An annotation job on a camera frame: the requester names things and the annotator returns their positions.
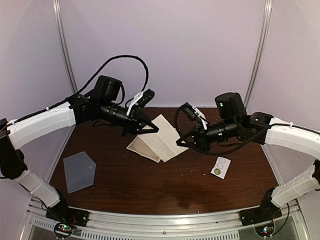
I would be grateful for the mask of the beige letter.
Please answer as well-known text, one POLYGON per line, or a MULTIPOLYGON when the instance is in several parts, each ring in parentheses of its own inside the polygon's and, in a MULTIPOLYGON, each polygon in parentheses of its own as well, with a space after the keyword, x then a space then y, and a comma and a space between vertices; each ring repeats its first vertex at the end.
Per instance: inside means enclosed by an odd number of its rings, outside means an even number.
POLYGON ((161 158, 161 161, 167 162, 189 149, 176 144, 180 136, 162 114, 152 120, 152 123, 159 128, 157 133, 139 134, 137 137, 140 137, 161 158))

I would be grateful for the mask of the grey-blue envelope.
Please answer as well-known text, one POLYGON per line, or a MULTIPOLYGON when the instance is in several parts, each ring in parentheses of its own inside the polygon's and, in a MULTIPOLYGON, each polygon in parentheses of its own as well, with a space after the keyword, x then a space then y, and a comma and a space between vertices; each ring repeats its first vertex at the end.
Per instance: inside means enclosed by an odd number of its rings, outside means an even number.
POLYGON ((63 159, 67 193, 72 194, 94 185, 96 163, 82 151, 63 159))

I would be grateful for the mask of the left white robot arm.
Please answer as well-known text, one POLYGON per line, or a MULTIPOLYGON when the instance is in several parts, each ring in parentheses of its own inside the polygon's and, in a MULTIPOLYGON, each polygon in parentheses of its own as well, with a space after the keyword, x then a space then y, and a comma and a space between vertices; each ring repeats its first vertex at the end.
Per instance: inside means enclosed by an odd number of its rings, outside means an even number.
POLYGON ((129 106, 116 103, 123 83, 115 78, 101 75, 92 90, 77 93, 56 106, 48 107, 20 119, 0 121, 0 173, 2 178, 13 180, 27 189, 52 211, 61 222, 72 218, 72 211, 61 193, 28 165, 22 149, 63 129, 72 128, 89 121, 103 120, 107 125, 121 127, 122 135, 157 133, 159 128, 143 112, 154 97, 151 89, 142 90, 131 100, 129 106))

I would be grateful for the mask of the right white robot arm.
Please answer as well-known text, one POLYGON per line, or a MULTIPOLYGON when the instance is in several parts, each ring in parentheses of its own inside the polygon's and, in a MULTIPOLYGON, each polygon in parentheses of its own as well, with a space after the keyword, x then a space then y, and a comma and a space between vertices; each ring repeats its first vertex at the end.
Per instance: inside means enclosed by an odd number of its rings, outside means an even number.
POLYGON ((247 113, 242 98, 237 92, 217 96, 215 103, 220 121, 209 123, 196 106, 188 102, 181 105, 174 115, 183 112, 197 125, 186 134, 178 133, 176 144, 208 156, 225 156, 249 143, 274 145, 295 150, 315 158, 314 163, 289 182, 266 192, 261 206, 256 210, 259 220, 268 220, 276 209, 311 191, 320 189, 320 132, 292 122, 283 121, 271 114, 247 113))

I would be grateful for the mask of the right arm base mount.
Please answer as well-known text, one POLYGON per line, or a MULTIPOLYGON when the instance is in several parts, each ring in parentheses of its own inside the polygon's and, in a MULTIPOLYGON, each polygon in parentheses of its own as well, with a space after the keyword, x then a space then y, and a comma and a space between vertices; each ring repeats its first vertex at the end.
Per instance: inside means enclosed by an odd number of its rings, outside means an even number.
POLYGON ((261 238, 270 238, 276 231, 275 219, 282 216, 282 211, 269 199, 262 200, 260 206, 241 210, 239 217, 242 226, 254 225, 255 233, 261 238))

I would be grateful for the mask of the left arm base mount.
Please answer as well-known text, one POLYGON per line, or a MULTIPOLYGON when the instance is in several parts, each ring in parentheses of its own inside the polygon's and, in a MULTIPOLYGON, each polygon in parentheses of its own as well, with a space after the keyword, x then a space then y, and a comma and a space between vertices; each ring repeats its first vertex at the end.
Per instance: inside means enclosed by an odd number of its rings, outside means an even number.
POLYGON ((89 212, 86 210, 69 207, 65 199, 60 200, 55 206, 48 207, 43 201, 41 207, 46 211, 48 219, 56 221, 53 233, 58 239, 70 237, 77 227, 86 227, 89 212))

